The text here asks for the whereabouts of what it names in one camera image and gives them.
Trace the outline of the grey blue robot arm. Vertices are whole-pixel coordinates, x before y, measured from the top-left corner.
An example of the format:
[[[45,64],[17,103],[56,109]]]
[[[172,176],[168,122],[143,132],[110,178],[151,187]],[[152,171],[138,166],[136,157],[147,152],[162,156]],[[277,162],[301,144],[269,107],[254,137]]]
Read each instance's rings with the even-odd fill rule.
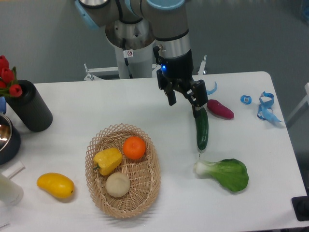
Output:
[[[158,86],[169,104],[176,103],[175,92],[189,100],[194,118],[207,103],[205,83],[195,81],[189,27],[184,0],[76,0],[75,6],[91,28],[105,27],[114,46],[138,50],[154,46],[160,69]]]

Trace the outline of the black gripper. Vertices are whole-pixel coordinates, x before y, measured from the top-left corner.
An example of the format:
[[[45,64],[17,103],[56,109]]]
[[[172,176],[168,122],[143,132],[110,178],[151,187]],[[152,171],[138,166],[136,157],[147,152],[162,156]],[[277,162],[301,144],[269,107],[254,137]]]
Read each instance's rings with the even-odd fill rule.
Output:
[[[206,85],[203,80],[193,80],[193,59],[191,49],[176,58],[164,58],[159,52],[162,51],[160,46],[155,46],[154,57],[157,64],[161,66],[157,74],[158,87],[163,90],[168,98],[169,105],[176,103],[175,91],[184,93],[189,100],[194,118],[199,117],[200,108],[208,102]]]

